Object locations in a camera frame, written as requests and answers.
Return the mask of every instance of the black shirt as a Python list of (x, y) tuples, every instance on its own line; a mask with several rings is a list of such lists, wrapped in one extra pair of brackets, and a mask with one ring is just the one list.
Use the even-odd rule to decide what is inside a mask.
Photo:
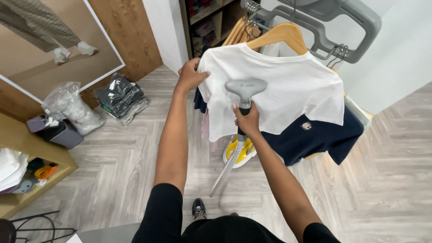
[[(171, 184), (158, 184), (132, 243), (283, 243), (258, 222), (240, 216), (223, 216), (191, 223), (181, 234), (183, 198)], [(303, 233), (304, 243), (340, 243), (330, 230), (312, 223)]]

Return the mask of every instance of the person's right hand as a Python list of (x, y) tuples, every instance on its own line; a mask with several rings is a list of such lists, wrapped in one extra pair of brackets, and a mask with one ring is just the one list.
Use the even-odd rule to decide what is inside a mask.
[(232, 110), (234, 111), (235, 117), (237, 119), (234, 121), (236, 126), (239, 126), (241, 130), (248, 136), (253, 137), (255, 134), (260, 134), (260, 128), (258, 122), (260, 120), (260, 113), (252, 101), (251, 110), (249, 114), (242, 115), (240, 109), (233, 104)]

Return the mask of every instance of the foot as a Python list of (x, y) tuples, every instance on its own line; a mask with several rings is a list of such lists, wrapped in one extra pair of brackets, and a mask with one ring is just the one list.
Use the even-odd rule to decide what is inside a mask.
[(54, 62), (57, 65), (62, 65), (63, 63), (67, 62), (67, 58), (70, 55), (70, 52), (64, 48), (64, 47), (58, 47), (54, 49)]
[(192, 219), (195, 220), (197, 217), (206, 217), (206, 207), (204, 207), (204, 203), (200, 198), (195, 199), (192, 204)]
[(78, 43), (77, 46), (78, 46), (78, 50), (81, 52), (81, 54), (93, 56), (94, 54), (99, 52), (99, 50), (96, 47), (90, 46), (89, 44), (87, 44), (85, 42), (80, 42), (80, 43)]

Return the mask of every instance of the orange object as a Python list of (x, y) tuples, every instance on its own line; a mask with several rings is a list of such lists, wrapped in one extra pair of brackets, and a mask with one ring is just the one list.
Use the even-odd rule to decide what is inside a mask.
[(35, 176), (38, 179), (48, 178), (56, 169), (58, 165), (56, 163), (49, 163), (48, 165), (36, 170)]

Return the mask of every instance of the green item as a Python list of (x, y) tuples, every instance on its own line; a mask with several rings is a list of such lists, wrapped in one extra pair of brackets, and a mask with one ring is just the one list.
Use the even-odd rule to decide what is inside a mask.
[(35, 158), (34, 160), (30, 161), (27, 165), (27, 170), (30, 170), (32, 174), (36, 172), (36, 170), (44, 167), (44, 161), (41, 158)]

